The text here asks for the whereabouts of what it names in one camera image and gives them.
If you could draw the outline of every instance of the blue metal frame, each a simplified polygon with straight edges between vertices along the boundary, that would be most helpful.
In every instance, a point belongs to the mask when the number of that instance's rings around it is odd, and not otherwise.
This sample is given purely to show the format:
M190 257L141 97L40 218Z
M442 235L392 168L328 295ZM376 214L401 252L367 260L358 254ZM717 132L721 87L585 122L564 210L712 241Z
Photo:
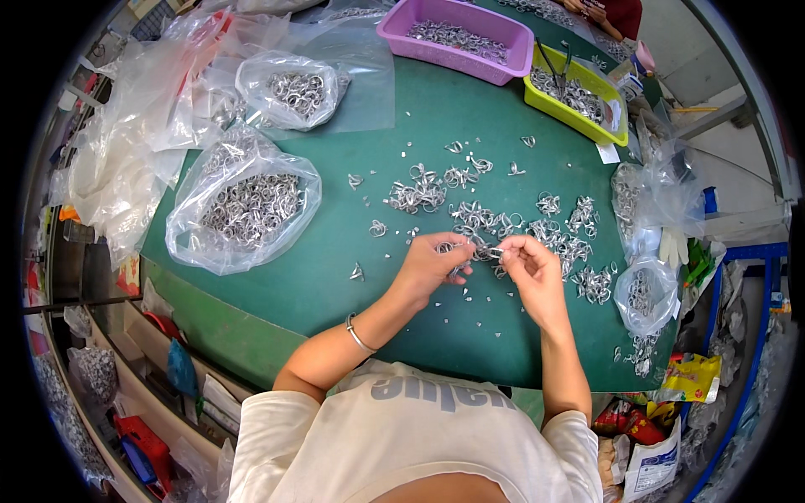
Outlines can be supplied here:
M695 498L704 485L707 484L713 470L716 468L718 459L721 458L721 454L724 453L724 449L727 447L729 441L733 439L735 430L738 428L738 421L741 420L741 416L746 408L746 401L749 399L749 393L752 391L755 378L758 376L760 356L763 352L763 345L766 343L766 331L769 327L769 308L771 302L772 282L774 281L774 276L779 275L779 270L774 271L772 269L772 259L786 257L787 255L788 243L773 243L771 245L739 246L737 248L730 248L727 249L727 254L724 256L724 261L718 266L718 269L713 276L712 285L714 290L712 296L712 306L710 307L710 319L708 321L707 335L704 338L704 354L707 354L707 348L710 344L710 337L712 336L713 331L716 329L716 318L718 316L718 307L720 305L721 295L721 266L724 262L729 262L738 258L759 258L766 261L766 270L763 281L763 311L761 313L760 327L758 329L758 340L755 342L754 353L752 355L752 367L749 369L749 376L746 378L744 389L741 392L741 400L738 402L738 408L735 410L735 414L729 423L729 427L724 434L724 438L721 440L721 443L716 449L715 454L713 454L713 457L710 459L708 466L700 475L696 485L687 495L687 498L685 498L685 503L691 503L693 498ZM689 410L690 404L686 403L682 409L683 417L687 416L687 412Z

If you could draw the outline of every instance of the hand of coworker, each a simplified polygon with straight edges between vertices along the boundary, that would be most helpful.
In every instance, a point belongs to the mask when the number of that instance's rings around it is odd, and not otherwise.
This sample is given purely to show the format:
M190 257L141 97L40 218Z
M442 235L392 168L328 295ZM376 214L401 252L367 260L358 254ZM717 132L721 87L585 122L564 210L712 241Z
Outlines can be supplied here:
M596 6L588 6L586 11L587 15L590 16L596 23L606 23L606 10L600 9Z
M544 332L570 330L559 257L531 236L504 239L501 264L520 292L528 315Z
M436 246L444 241L453 243L452 251L440 254ZM449 278L453 268L470 260L475 252L475 245L467 242L467 237L455 233L436 233L417 236L411 242L405 261L389 292L397 295L402 302L411 302L417 309L427 306L433 291L443 282L463 285L466 278L456 275ZM466 266L463 274L472 274L473 268Z
M584 10L584 5L582 5L581 0L563 0L562 3L564 4L564 8L570 10L575 14L579 14L582 10Z

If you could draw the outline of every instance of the red shirt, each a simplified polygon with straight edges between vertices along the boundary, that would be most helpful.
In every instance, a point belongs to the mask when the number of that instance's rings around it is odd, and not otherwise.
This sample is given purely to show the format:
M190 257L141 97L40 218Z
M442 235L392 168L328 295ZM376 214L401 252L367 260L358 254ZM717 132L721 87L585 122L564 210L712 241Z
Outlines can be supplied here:
M640 18L643 14L643 4L640 3L640 0L595 0L589 1L589 3L606 10L607 21L620 31L621 35L627 39L638 39L638 28L640 28ZM587 20L591 24L598 25L590 17L587 17Z

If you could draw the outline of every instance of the yellow-green basket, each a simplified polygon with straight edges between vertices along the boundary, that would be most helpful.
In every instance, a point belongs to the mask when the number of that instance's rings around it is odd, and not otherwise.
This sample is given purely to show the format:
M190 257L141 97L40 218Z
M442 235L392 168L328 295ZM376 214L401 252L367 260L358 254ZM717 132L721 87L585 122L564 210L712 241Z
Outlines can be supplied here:
M551 58L551 62L553 63L554 68L556 68L556 71L561 72L564 69L564 61L567 58L567 55L556 51L555 49L551 49L545 44L543 44L543 49L545 49L547 56ZM539 51L539 47L536 47L536 44L534 47L534 59L532 66L540 67L549 73L551 71L550 67L548 67L547 63L545 62L545 58L543 58L542 53ZM548 115L559 119L599 145L609 145L610 143L615 143L619 146L626 146L626 144L629 142L629 125L626 119L626 104L623 101L621 94L609 81L599 77L595 72L585 68L583 65L575 61L571 61L570 63L567 78L568 80L579 79L581 85L585 89L588 89L602 97L604 101L617 99L621 103L621 121L618 124L617 131L610 133L561 101L548 96L542 91L538 91L537 88L535 88L531 83L530 76L523 77L523 81L526 83L526 96L523 99L528 105L531 105L536 109L540 109Z

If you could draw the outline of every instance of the white glove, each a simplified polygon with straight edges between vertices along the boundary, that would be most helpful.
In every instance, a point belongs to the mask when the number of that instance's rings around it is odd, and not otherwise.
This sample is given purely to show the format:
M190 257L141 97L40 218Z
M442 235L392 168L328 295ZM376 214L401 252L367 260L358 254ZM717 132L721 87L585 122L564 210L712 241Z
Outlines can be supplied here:
M687 264L687 238L679 227L663 227L659 240L659 259L676 269L680 262Z

